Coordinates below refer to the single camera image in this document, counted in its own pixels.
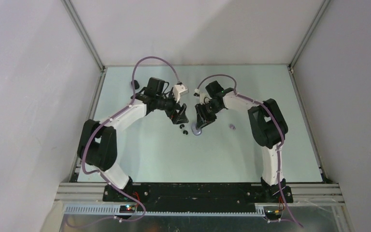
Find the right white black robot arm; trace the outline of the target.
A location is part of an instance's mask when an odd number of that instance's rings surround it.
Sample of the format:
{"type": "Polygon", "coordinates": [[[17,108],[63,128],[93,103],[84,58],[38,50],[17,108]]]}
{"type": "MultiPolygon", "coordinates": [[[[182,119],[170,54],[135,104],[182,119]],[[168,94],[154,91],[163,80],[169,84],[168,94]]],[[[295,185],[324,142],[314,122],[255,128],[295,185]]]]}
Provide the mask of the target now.
{"type": "Polygon", "coordinates": [[[277,102],[274,99],[253,100],[233,88],[224,89],[217,81],[207,85],[205,93],[196,88],[194,96],[200,101],[195,105],[197,120],[192,123],[195,135],[200,135],[203,128],[214,123],[221,111],[235,110],[248,115],[253,138],[262,152],[261,194],[268,202],[276,201],[285,187],[281,149],[288,132],[277,102]]]}

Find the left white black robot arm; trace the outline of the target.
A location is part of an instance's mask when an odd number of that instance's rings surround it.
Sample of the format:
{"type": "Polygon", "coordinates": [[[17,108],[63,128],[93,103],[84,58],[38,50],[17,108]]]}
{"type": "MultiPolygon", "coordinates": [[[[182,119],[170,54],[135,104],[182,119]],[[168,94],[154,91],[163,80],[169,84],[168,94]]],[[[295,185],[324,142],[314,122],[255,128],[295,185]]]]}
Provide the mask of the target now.
{"type": "Polygon", "coordinates": [[[165,84],[166,81],[151,77],[147,86],[131,96],[130,103],[123,109],[103,121],[89,119],[83,125],[77,155],[116,186],[114,194],[121,201],[132,198],[133,187],[128,185],[130,177],[117,161],[118,135],[154,110],[164,111],[174,125],[188,122],[187,106],[180,104],[180,97],[188,93],[188,88],[178,83],[165,93],[165,84]]]}

